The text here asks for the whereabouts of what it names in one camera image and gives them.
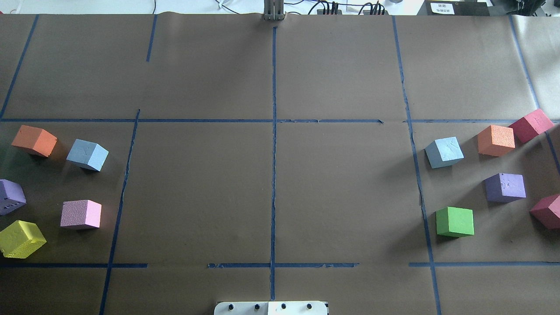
cube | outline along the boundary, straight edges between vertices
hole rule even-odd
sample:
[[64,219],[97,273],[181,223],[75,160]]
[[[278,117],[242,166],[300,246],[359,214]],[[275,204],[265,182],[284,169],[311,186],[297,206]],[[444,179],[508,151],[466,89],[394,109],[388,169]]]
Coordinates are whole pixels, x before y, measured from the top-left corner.
[[474,235],[473,210],[445,207],[436,211],[436,230],[449,237]]
[[560,194],[542,198],[529,212],[547,229],[560,229]]
[[502,156],[515,149],[512,128],[490,125],[478,134],[477,139],[480,154]]
[[28,258],[46,243],[35,223],[16,220],[0,232],[0,251],[7,258]]
[[21,125],[12,141],[12,146],[44,158],[50,156],[55,144],[57,144],[57,138],[46,130],[26,125]]
[[7,179],[0,179],[0,198],[0,215],[7,215],[27,202],[21,186]]
[[488,201],[508,203],[526,197],[523,175],[499,173],[485,179],[484,185]]
[[99,227],[101,205],[91,200],[64,201],[60,227],[83,230]]
[[464,158],[456,137],[437,139],[426,147],[432,168],[453,165]]
[[522,143],[533,139],[552,128],[554,124],[548,119],[542,109],[537,109],[510,125],[515,136]]
[[109,152],[94,142],[76,139],[66,158],[81,168],[101,171]]

pink cube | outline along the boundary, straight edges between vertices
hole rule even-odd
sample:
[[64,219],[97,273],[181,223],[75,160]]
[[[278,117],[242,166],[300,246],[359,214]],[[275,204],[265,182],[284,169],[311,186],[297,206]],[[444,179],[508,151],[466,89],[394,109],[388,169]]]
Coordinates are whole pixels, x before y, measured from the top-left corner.
[[515,136],[523,143],[552,128],[554,124],[542,109],[537,109],[510,125]]
[[91,200],[64,201],[60,227],[74,230],[99,227],[101,205]]
[[530,213],[547,229],[560,229],[560,194],[542,198]]

white bracket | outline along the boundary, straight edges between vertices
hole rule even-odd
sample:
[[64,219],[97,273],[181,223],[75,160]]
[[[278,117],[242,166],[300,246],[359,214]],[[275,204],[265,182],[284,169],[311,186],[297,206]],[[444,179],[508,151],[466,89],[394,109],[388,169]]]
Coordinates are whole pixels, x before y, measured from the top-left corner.
[[284,0],[264,0],[264,19],[272,21],[284,20]]
[[328,315],[320,301],[220,302],[214,315]]

block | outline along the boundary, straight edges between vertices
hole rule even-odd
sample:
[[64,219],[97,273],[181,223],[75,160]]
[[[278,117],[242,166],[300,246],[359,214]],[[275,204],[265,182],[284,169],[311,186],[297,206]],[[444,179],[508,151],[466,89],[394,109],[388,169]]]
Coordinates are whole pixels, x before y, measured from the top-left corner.
[[534,137],[552,128],[554,124],[548,119],[542,109],[537,109],[515,123],[510,125],[515,136],[522,143],[526,143]]
[[53,152],[57,138],[44,129],[21,125],[12,146],[33,155],[48,158]]
[[438,235],[449,237],[474,235],[473,210],[445,207],[436,211],[436,230]]
[[91,200],[64,201],[60,227],[83,230],[99,227],[101,205]]
[[426,147],[432,168],[453,165],[464,158],[456,137],[437,139]]
[[46,243],[35,223],[16,220],[0,232],[0,251],[7,258],[28,258]]
[[526,197],[523,175],[498,173],[485,179],[484,185],[488,201],[508,203]]
[[0,198],[0,215],[7,215],[27,202],[21,186],[7,179],[0,179]]
[[66,158],[81,168],[101,171],[109,152],[94,142],[76,139]]
[[547,229],[560,229],[560,194],[542,198],[529,212]]
[[514,130],[509,127],[490,125],[478,136],[478,153],[502,156],[515,149]]

white label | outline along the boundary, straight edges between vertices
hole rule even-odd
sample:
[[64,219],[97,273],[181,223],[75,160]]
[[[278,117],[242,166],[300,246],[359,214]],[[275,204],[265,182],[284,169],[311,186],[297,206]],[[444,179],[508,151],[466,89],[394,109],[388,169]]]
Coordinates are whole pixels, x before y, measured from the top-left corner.
[[432,12],[438,14],[455,14],[453,11],[453,4],[451,3],[430,3]]

